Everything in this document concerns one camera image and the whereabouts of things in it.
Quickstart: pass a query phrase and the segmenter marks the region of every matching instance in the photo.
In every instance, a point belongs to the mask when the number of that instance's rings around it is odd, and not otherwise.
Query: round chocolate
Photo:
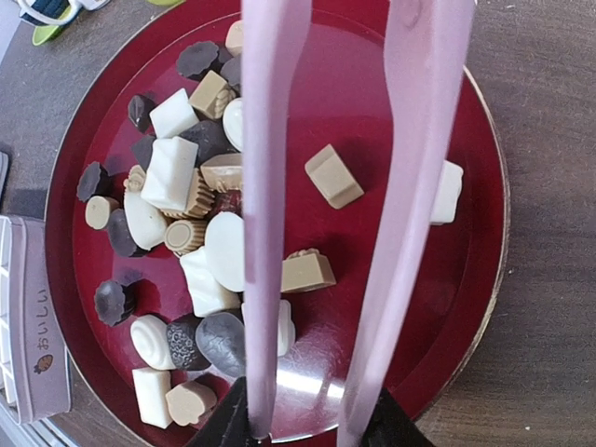
[[[76,196],[81,202],[87,202],[93,196],[109,196],[112,179],[103,166],[94,161],[85,168],[76,187]]]
[[[115,210],[108,221],[108,237],[114,251],[124,258],[144,256],[148,251],[134,243],[124,210]]]
[[[156,104],[143,95],[134,95],[129,102],[129,119],[139,132],[145,133],[151,126],[149,114]]]
[[[239,309],[205,317],[196,328],[196,345],[222,373],[234,378],[246,374],[244,322]]]
[[[171,359],[178,370],[203,371],[211,366],[196,345],[196,328],[201,321],[188,314],[172,321],[166,329]]]
[[[219,71],[219,55],[220,49],[213,42],[198,42],[180,54],[176,69],[180,75],[200,82],[210,70]]]
[[[105,281],[95,291],[95,311],[101,322],[114,327],[130,317],[136,306],[129,288]]]

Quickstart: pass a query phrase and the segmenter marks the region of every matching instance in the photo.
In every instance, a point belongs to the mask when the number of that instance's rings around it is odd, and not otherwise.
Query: tan chocolate cube
[[[195,89],[188,102],[208,119],[220,119],[236,93],[217,73],[210,71]]]
[[[223,154],[201,165],[205,183],[218,193],[242,190],[242,154]]]
[[[305,169],[318,191],[336,210],[364,194],[330,144],[308,160]]]
[[[242,26],[242,20],[239,20],[230,26],[225,38],[225,47],[230,54],[236,57],[242,53],[242,46],[244,44],[244,28]]]
[[[335,284],[329,259],[318,251],[299,251],[282,264],[282,293],[315,291]]]

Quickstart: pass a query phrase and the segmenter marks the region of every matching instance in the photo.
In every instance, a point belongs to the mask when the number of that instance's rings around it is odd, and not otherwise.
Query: speckled gray chocolate
[[[137,258],[147,254],[148,251],[134,243],[124,210],[115,210],[110,214],[107,230],[110,245],[119,256]]]
[[[201,121],[181,133],[180,138],[198,144],[195,164],[197,168],[210,158],[235,152],[230,149],[222,124],[215,121]]]
[[[76,196],[80,201],[87,202],[93,196],[109,196],[111,191],[112,179],[105,168],[94,161],[85,168],[76,187]]]
[[[151,126],[149,113],[156,108],[156,104],[143,95],[134,95],[129,102],[129,119],[135,128],[145,133]]]
[[[130,147],[132,154],[134,154],[134,157],[137,159],[137,163],[139,163],[139,166],[141,166],[142,170],[145,172],[149,168],[149,163],[151,162],[153,142],[155,140],[155,135],[145,135]]]
[[[130,289],[111,280],[100,284],[94,299],[98,318],[108,326],[115,326],[126,320],[136,306]]]
[[[196,328],[201,321],[201,318],[188,314],[168,325],[166,335],[168,336],[169,352],[174,366],[178,370],[203,371],[211,365],[196,345]]]
[[[220,76],[227,81],[238,95],[241,94],[242,55],[240,54],[226,62],[220,71]]]
[[[198,42],[180,54],[176,69],[181,76],[200,82],[209,70],[222,68],[219,56],[220,49],[213,42]]]
[[[215,368],[230,377],[246,373],[244,323],[239,310],[205,317],[196,328],[196,345]]]

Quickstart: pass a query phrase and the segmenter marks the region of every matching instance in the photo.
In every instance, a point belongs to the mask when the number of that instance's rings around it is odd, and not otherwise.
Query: milk chocolate
[[[81,202],[87,202],[93,196],[109,196],[112,191],[112,179],[107,170],[97,161],[85,168],[76,187],[76,196]]]
[[[308,160],[305,169],[318,191],[336,210],[364,194],[354,176],[330,144]]]
[[[129,119],[134,127],[145,133],[151,126],[149,113],[156,108],[156,103],[146,96],[134,95],[129,102]]]
[[[242,190],[242,154],[215,156],[201,165],[205,183],[218,193]]]

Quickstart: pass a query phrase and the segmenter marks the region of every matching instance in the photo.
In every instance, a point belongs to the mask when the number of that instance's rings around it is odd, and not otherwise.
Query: white chocolate
[[[450,224],[455,220],[457,200],[462,192],[464,170],[449,161],[443,161],[439,189],[435,195],[430,222],[433,225]]]
[[[217,403],[211,388],[197,382],[186,382],[174,387],[167,395],[169,415],[176,424],[186,427],[198,424],[198,418]]]
[[[184,88],[171,95],[149,114],[157,138],[172,138],[198,123]]]
[[[166,402],[166,394],[171,390],[169,372],[140,368],[132,370],[132,380],[141,420],[151,426],[168,428],[172,422]]]
[[[160,210],[186,210],[197,150],[180,137],[155,140],[141,197]]]
[[[207,268],[205,247],[185,254],[180,265],[186,276],[188,292],[193,300],[193,313],[200,318],[225,309],[238,309],[238,296],[225,289]]]
[[[291,321],[291,304],[289,301],[279,302],[278,321],[278,357],[283,357],[296,343],[296,326]]]
[[[244,291],[244,221],[233,212],[221,212],[205,232],[207,266],[229,291]]]
[[[223,131],[232,145],[242,152],[242,98],[236,98],[225,107]]]
[[[143,315],[130,325],[130,338],[142,361],[154,370],[175,370],[168,347],[167,329],[158,317]]]
[[[160,210],[144,201],[141,193],[124,193],[124,212],[134,243],[150,250],[164,241],[168,222]]]

